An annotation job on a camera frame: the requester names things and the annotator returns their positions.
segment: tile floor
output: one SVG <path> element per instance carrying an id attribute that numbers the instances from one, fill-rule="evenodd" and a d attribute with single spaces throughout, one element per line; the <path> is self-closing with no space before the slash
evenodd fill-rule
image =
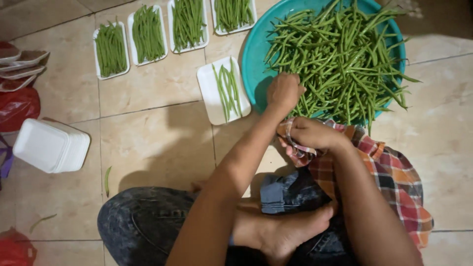
<path id="1" fill-rule="evenodd" d="M 276 2 L 258 0 L 258 16 Z M 473 260 L 473 199 L 468 196 L 473 189 L 473 23 L 465 11 L 467 1 L 457 2 L 447 9 L 432 5 L 419 21 L 399 21 L 403 31 L 416 35 L 406 45 L 411 62 L 406 72 L 423 83 L 409 84 L 409 112 L 393 104 L 395 112 L 383 114 L 373 126 L 374 139 L 402 151 L 424 182 L 425 205 L 436 221 L 430 246 L 423 250 L 427 266 L 466 266 Z M 191 181 L 206 178 L 258 119 L 253 112 L 228 125 L 212 126 L 195 75 L 206 63 L 228 55 L 241 57 L 248 32 L 212 35 L 205 49 L 170 52 L 159 63 L 132 66 L 126 75 L 97 80 L 94 29 L 115 15 L 124 21 L 141 4 L 151 3 L 156 1 L 134 1 L 14 41 L 20 48 L 51 52 L 48 69 L 35 84 L 41 117 L 91 136 L 86 162 L 77 172 L 48 175 L 15 160 L 9 178 L 2 180 L 0 231 L 16 227 L 32 239 L 38 249 L 36 266 L 116 265 L 96 227 L 97 213 L 107 200 L 102 186 L 106 169 L 112 166 L 111 196 L 132 186 L 187 189 Z M 158 3 L 166 6 L 166 0 Z M 460 23 L 456 32 L 444 32 L 437 20 L 429 20 L 442 9 L 450 18 L 445 23 Z M 455 19 L 456 12 L 467 18 Z M 428 34 L 421 34 L 423 29 Z M 15 138 L 6 135 L 12 144 Z M 271 145 L 256 181 L 261 173 L 290 170 L 278 146 Z M 54 213 L 55 218 L 28 233 L 39 217 Z"/>

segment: jeans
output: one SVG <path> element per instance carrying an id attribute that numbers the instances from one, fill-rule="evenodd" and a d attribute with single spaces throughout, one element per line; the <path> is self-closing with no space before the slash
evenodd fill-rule
<path id="1" fill-rule="evenodd" d="M 119 266 L 164 265 L 196 194 L 163 187 L 135 187 L 107 201 L 97 225 L 105 246 Z M 312 180 L 307 167 L 278 177 L 267 175 L 261 186 L 262 211 L 283 215 L 311 211 L 330 202 Z M 229 246 L 227 266 L 267 265 L 255 249 Z M 288 265 L 358 265 L 342 215 L 329 228 L 300 245 Z"/>

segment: checkered towel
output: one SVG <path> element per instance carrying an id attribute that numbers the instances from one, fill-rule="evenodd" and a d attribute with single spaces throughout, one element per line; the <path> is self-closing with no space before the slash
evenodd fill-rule
<path id="1" fill-rule="evenodd" d="M 337 191 L 333 159 L 330 154 L 303 147 L 295 143 L 290 136 L 294 118 L 282 122 L 277 133 L 293 149 L 290 155 L 296 167 L 309 165 L 314 180 L 337 201 Z M 345 134 L 358 148 L 359 155 L 376 181 L 383 197 L 391 205 L 396 215 L 416 244 L 417 248 L 427 246 L 434 220 L 423 207 L 422 183 L 416 170 L 400 152 L 385 146 L 384 142 L 372 140 L 361 126 L 336 124 L 333 120 L 324 122 L 335 130 Z"/>

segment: person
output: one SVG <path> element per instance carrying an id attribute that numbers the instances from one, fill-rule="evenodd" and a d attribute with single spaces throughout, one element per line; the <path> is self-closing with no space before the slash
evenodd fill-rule
<path id="1" fill-rule="evenodd" d="M 329 203 L 314 211 L 266 215 L 240 205 L 277 126 L 306 90 L 299 83 L 297 74 L 281 73 L 273 79 L 259 121 L 228 152 L 198 195 L 138 187 L 104 204 L 98 228 L 118 265 L 422 265 L 419 251 L 356 148 L 341 133 L 311 119 L 296 118 L 291 136 L 303 146 L 333 155 L 342 210 Z M 284 146 L 291 154 L 292 147 Z M 313 246 L 297 253 L 329 228 L 336 213 L 342 213 L 354 259 L 348 260 L 350 252 L 344 252 L 342 260 L 317 261 L 308 256 L 317 252 Z"/>

